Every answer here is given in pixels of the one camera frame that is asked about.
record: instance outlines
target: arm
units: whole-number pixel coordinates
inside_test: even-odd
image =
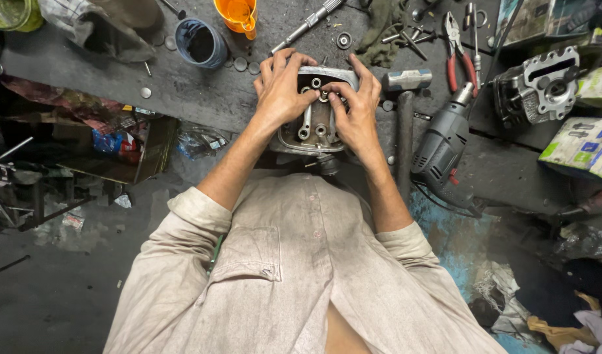
[[[276,129],[298,117],[319,93],[297,93],[302,65],[295,49],[261,63],[253,83],[255,116],[219,164],[196,187],[168,202],[171,213],[141,247],[122,288],[105,353],[161,351],[181,316],[207,285],[207,269],[249,173]]]
[[[255,115],[221,162],[196,187],[227,210],[234,207],[249,173],[279,126],[297,118],[319,97],[317,90],[297,93],[301,65],[318,63],[295,53],[294,48],[283,49],[261,63],[261,76],[253,83],[259,98]]]
[[[344,83],[329,83],[323,89],[339,92],[349,103],[346,111],[340,98],[335,93],[329,94],[338,135],[357,155],[367,173],[371,211],[378,231],[375,237],[440,306],[448,311],[461,309],[471,316],[454,280],[439,266],[421,228],[410,216],[388,169],[375,122],[382,85],[355,55],[350,54],[349,61],[360,77],[358,92]]]

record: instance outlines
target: blue painted floor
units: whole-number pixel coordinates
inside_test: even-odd
[[[449,212],[434,205],[420,191],[412,192],[409,209],[441,266],[454,278],[462,298],[469,304],[479,297],[473,287],[478,267],[486,261],[489,238],[495,237],[493,226],[502,220],[486,214],[474,219]],[[508,334],[493,337],[510,354],[551,353],[545,346],[526,343]]]

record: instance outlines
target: yellow cloth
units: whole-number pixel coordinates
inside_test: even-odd
[[[587,301],[592,310],[600,309],[600,304],[593,297],[581,292],[575,293],[580,298]],[[582,328],[550,327],[546,321],[539,319],[537,316],[530,316],[527,324],[531,331],[537,331],[545,334],[548,342],[550,342],[550,344],[552,344],[557,351],[562,345],[573,343],[577,340],[594,347],[598,347],[600,345],[596,337],[587,326],[583,326]]]

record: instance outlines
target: blue plastic container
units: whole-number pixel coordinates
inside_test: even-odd
[[[227,44],[210,25],[197,18],[186,18],[175,30],[177,50],[190,63],[214,69],[227,60]]]

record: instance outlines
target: power drill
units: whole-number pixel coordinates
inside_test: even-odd
[[[460,188],[454,178],[469,137],[464,117],[473,97],[473,84],[465,83],[432,119],[412,158],[412,179],[424,184],[436,197],[458,208],[474,211],[473,193]]]

